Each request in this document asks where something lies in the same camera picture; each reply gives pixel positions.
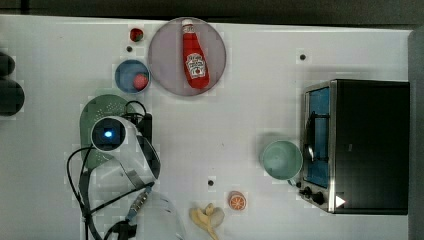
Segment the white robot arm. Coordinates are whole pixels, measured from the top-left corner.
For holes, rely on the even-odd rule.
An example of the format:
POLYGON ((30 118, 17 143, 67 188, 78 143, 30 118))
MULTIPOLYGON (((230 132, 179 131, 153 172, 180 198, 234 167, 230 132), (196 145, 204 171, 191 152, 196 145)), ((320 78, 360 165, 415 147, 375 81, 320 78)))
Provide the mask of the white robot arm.
POLYGON ((102 117, 89 139, 86 156, 99 159, 82 173, 79 188, 90 240, 186 240, 172 202, 153 190, 160 159, 136 125, 102 117))

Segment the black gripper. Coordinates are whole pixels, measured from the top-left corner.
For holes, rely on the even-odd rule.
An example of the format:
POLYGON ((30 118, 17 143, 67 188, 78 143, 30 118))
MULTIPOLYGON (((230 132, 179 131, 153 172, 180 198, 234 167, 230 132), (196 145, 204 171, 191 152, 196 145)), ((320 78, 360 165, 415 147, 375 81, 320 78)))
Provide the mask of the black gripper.
POLYGON ((147 139, 149 143, 152 142, 152 122, 153 116, 150 113, 146 113, 141 120, 137 123, 136 127, 143 137, 147 139))

